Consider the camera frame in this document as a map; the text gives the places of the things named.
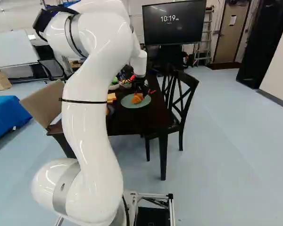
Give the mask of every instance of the dark wooden table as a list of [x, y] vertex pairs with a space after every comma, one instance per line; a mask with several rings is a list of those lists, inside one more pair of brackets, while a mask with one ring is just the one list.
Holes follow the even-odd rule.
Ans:
[[[172, 126], [173, 119], [166, 108], [156, 75], [147, 73], [146, 79], [150, 89], [156, 90], [156, 92], [151, 94], [150, 104], [143, 108], [127, 109], [121, 105], [121, 99], [132, 93], [132, 90], [117, 89], [113, 91], [117, 100], [112, 104], [115, 109], [113, 115], [107, 118], [107, 132], [108, 136], [158, 133], [161, 180], [165, 180], [168, 142], [166, 129]], [[47, 135], [53, 136], [59, 142], [67, 157], [75, 158], [64, 137], [61, 120], [48, 127]]]

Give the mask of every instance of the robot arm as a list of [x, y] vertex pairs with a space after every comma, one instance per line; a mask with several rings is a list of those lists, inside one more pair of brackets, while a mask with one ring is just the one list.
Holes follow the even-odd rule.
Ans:
[[120, 0], [82, 0], [72, 9], [81, 14], [58, 13], [43, 36], [61, 55], [88, 54], [63, 91], [63, 131], [78, 162], [59, 159], [43, 166], [32, 193], [41, 205], [79, 225], [108, 226], [124, 191], [106, 130], [108, 87], [129, 60], [143, 77], [147, 54], [140, 50]]

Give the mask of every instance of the whiteboard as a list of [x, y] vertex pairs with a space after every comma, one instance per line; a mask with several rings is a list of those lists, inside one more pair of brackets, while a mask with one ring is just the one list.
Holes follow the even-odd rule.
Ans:
[[0, 33], [0, 68], [34, 64], [38, 60], [24, 30]]

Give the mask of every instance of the brown door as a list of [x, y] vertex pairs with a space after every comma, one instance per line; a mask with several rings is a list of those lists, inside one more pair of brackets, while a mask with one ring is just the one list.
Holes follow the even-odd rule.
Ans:
[[249, 3], [226, 3], [214, 63], [233, 62], [247, 16]]

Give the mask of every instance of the television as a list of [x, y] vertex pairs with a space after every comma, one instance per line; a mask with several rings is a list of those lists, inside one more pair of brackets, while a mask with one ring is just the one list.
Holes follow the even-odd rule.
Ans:
[[201, 41], [206, 0], [142, 6], [146, 45], [180, 45]]

